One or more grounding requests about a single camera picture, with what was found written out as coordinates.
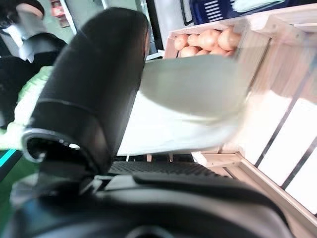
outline wooden slat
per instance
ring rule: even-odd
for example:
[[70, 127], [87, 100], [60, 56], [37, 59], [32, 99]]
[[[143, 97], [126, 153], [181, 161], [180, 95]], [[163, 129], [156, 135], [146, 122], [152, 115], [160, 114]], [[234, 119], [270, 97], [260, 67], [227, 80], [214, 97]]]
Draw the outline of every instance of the wooden slat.
[[152, 162], [152, 155], [151, 154], [147, 154], [147, 162]]
[[252, 177], [250, 177], [248, 174], [246, 174], [240, 167], [230, 167], [225, 168], [226, 171], [228, 171], [235, 179], [238, 179], [242, 182], [247, 183], [248, 185], [254, 187], [259, 192], [263, 193], [267, 197], [269, 197], [273, 202], [275, 202], [279, 208], [283, 211], [289, 225], [292, 233], [297, 238], [314, 238], [315, 236], [310, 233], [305, 226], [303, 226], [299, 221], [296, 220], [296, 218], [291, 215], [285, 207], [283, 207], [274, 197], [270, 195], [270, 193], [264, 189], [262, 186], [260, 186]]
[[176, 34], [171, 32], [166, 42], [166, 50], [163, 57], [164, 59], [174, 59], [177, 57], [178, 51], [174, 47], [175, 38]]
[[222, 168], [222, 167], [211, 167], [209, 169], [218, 175], [228, 176], [228, 177], [232, 178], [232, 176], [226, 170], [224, 170], [224, 168]]
[[236, 154], [203, 154], [206, 158], [205, 167], [230, 167], [237, 166], [240, 163], [241, 158]]
[[265, 190], [269, 198], [288, 214], [288, 218], [293, 218], [290, 225], [296, 237], [317, 237], [317, 219], [312, 213], [247, 160], [242, 158], [239, 168]]
[[294, 24], [294, 26], [305, 32], [317, 32], [317, 23]]
[[202, 151], [202, 154], [218, 154], [219, 148], [220, 147], [217, 146], [217, 147], [211, 148], [209, 150]]
[[250, 29], [290, 45], [302, 45], [306, 33], [271, 15], [253, 15]]
[[289, 109], [314, 55], [313, 49], [273, 43], [253, 83], [243, 128], [222, 148], [223, 153], [240, 146], [241, 154], [256, 162]]
[[306, 47], [317, 47], [317, 33], [307, 33]]
[[254, 15], [273, 15], [288, 24], [314, 23], [317, 22], [317, 3], [252, 14]]
[[201, 24], [201, 25], [186, 27], [183, 29], [175, 30], [175, 31], [173, 31], [173, 33], [175, 33], [175, 34], [200, 34], [203, 31], [206, 31], [209, 29], [223, 31], [226, 28], [228, 28], [228, 26], [237, 25], [237, 24], [243, 25], [243, 24], [245, 24], [244, 22], [246, 22], [246, 21], [247, 21], [247, 19], [244, 17], [237, 17], [237, 18], [232, 18], [232, 19], [228, 19], [228, 20], [214, 21], [214, 22], [205, 23], [205, 24]]
[[236, 58], [244, 73], [243, 77], [250, 85], [256, 74], [264, 54], [268, 48], [269, 37], [246, 28], [240, 44], [238, 45]]
[[312, 83], [316, 77], [317, 69], [306, 82], [303, 92], [259, 166], [278, 185], [284, 183], [317, 136], [317, 95], [312, 93]]

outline green floor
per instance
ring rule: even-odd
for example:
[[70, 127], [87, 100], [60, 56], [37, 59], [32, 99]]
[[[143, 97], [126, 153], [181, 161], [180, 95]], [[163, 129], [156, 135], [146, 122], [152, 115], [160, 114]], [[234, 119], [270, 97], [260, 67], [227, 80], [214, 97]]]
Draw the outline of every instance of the green floor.
[[31, 163], [24, 158], [21, 158], [8, 175], [0, 181], [0, 236], [3, 228], [11, 214], [11, 206], [9, 197], [12, 185], [19, 179], [35, 173], [37, 164]]

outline black rubber pad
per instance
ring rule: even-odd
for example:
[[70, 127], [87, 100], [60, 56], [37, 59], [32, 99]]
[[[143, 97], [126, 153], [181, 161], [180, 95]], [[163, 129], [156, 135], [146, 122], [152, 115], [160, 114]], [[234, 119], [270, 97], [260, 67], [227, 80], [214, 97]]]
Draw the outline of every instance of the black rubber pad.
[[114, 162], [110, 174], [128, 175], [133, 173], [162, 173], [176, 175], [216, 176], [202, 165], [195, 163], [166, 162]]

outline wooden crate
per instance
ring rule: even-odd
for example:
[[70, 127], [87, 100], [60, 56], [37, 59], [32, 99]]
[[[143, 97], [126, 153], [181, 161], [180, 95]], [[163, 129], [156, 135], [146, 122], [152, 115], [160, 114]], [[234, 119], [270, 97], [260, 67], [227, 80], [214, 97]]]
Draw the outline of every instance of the wooden crate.
[[[298, 238], [317, 237], [316, 217], [257, 169], [263, 158], [287, 150], [297, 156], [317, 141], [317, 4], [277, 9], [249, 16], [197, 25], [170, 33], [165, 58], [176, 58], [179, 34], [234, 26], [241, 41], [234, 54], [246, 69], [249, 84], [244, 125], [230, 141], [202, 152], [204, 166], [242, 180], [269, 196], [286, 214]], [[304, 108], [303, 102], [315, 104]], [[292, 140], [302, 133], [302, 140]]]
[[234, 138], [207, 153], [240, 152], [252, 163], [261, 157], [278, 127], [284, 124], [302, 96], [307, 81], [312, 81], [306, 76], [316, 55], [317, 34], [311, 33], [315, 31], [316, 23], [317, 4], [308, 4], [170, 33], [166, 59], [177, 57], [174, 40], [178, 34], [198, 34], [206, 29], [224, 30], [228, 26], [234, 26], [234, 31], [242, 34], [234, 58], [243, 66], [250, 89], [245, 123]]

